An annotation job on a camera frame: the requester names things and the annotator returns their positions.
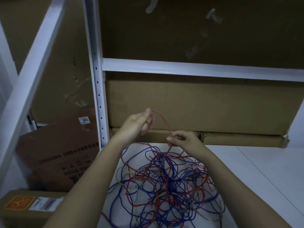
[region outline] person's right arm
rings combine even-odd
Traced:
[[[175,131],[167,140],[169,145],[181,147],[189,156],[204,164],[238,227],[291,227],[276,211],[238,179],[211,150],[201,143],[193,132]]]

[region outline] shelving unit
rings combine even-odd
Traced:
[[[52,0],[19,77],[14,80],[14,88],[1,115],[0,183],[7,171],[20,129],[25,123],[35,91],[48,60],[64,14],[65,3],[66,0]],[[98,118],[97,124],[100,149],[106,145],[109,138],[107,102],[105,95],[105,71],[304,82],[304,70],[103,58],[98,0],[83,0],[83,9],[96,117]],[[2,64],[6,65],[6,72],[12,72],[12,70],[16,70],[16,68],[14,67],[11,55],[7,52],[3,52],[4,49],[7,49],[8,47],[2,46],[4,44],[7,45],[6,39],[4,37],[0,38],[0,59]]]

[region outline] orange sticker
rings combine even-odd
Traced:
[[[35,197],[27,196],[15,196],[10,202],[4,207],[9,210],[25,210],[28,205],[34,200]]]

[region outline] person's left hand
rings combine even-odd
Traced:
[[[151,122],[150,108],[147,108],[142,113],[130,115],[112,139],[120,142],[123,148],[126,149],[139,133],[145,134],[149,130]]]

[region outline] forearm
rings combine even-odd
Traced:
[[[44,227],[95,228],[122,150],[111,139]]]
[[[290,227],[267,203],[250,190],[207,147],[197,155],[204,163],[238,227]]]

